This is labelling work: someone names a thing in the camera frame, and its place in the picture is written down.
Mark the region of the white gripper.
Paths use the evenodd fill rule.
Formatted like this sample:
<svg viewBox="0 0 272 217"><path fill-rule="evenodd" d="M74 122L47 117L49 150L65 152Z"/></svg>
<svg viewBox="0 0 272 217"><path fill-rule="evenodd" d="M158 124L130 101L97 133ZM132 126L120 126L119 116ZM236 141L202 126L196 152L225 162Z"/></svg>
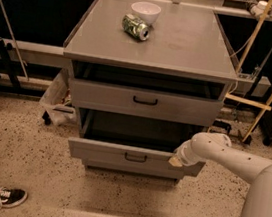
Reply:
<svg viewBox="0 0 272 217"><path fill-rule="evenodd" d="M169 158L168 162L171 166L193 166L203 160L202 157L194 153L191 148L191 141L183 142L178 148L173 151L173 156Z"/></svg>

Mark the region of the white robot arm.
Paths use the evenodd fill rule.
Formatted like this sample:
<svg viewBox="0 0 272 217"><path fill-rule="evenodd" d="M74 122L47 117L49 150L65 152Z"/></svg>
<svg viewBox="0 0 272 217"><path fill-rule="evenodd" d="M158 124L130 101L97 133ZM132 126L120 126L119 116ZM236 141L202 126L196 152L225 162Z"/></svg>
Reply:
<svg viewBox="0 0 272 217"><path fill-rule="evenodd" d="M240 217L272 217L272 160L232 147L221 133L196 133L173 151L169 163L175 167L193 166L211 160L249 183L249 192Z"/></svg>

